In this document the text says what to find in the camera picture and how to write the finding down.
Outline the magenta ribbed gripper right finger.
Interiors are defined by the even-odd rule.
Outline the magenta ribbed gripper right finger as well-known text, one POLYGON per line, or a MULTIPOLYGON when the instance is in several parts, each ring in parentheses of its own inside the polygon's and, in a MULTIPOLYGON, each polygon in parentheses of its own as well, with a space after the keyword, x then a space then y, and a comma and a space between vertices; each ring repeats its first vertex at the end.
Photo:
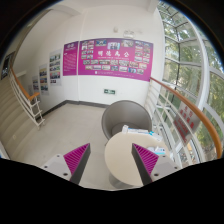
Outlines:
POLYGON ((166 154, 157 155, 135 143, 132 144, 131 153, 143 185, 148 185, 179 170, 178 165, 166 154))

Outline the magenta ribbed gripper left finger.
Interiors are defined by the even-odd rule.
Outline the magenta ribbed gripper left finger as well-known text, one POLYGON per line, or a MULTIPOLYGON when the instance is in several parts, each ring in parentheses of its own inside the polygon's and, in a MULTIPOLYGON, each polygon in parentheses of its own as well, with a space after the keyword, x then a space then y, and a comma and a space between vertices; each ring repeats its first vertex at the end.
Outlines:
POLYGON ((91 150, 90 144, 79 146, 65 155, 56 154, 41 168, 76 185, 80 183, 91 150))

